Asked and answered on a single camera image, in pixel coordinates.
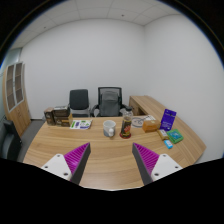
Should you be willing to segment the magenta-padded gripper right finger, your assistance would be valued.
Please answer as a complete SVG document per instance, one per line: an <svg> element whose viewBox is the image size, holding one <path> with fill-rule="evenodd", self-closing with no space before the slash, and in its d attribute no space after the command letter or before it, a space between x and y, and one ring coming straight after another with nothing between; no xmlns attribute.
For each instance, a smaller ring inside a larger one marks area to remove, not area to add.
<svg viewBox="0 0 224 224"><path fill-rule="evenodd" d="M132 153L144 185L182 169L168 154L157 154L137 143L133 144Z"/></svg>

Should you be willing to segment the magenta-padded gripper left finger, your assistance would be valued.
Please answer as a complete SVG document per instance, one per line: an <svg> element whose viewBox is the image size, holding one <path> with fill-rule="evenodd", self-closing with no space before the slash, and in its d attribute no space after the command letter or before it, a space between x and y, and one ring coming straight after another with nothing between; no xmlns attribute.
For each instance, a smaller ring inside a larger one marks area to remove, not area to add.
<svg viewBox="0 0 224 224"><path fill-rule="evenodd" d="M86 143L65 155L56 154L42 166L42 169L78 185L90 153L90 144Z"/></svg>

